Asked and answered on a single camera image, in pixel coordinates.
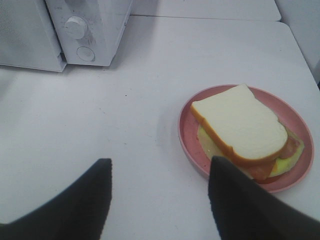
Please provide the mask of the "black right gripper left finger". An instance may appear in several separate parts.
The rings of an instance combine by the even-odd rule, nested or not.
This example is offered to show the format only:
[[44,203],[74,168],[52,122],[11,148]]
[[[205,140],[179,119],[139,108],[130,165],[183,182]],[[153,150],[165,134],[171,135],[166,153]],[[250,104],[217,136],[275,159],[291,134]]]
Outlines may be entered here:
[[112,161],[98,159],[63,192],[0,225],[2,240],[99,240],[112,201]]

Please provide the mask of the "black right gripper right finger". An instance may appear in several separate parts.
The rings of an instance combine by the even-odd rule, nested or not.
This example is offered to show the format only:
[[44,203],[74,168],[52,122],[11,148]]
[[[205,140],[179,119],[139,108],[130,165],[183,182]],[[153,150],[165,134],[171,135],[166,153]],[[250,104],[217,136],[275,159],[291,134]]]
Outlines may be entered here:
[[222,156],[210,164],[208,197],[222,240],[318,240],[320,222],[278,200]]

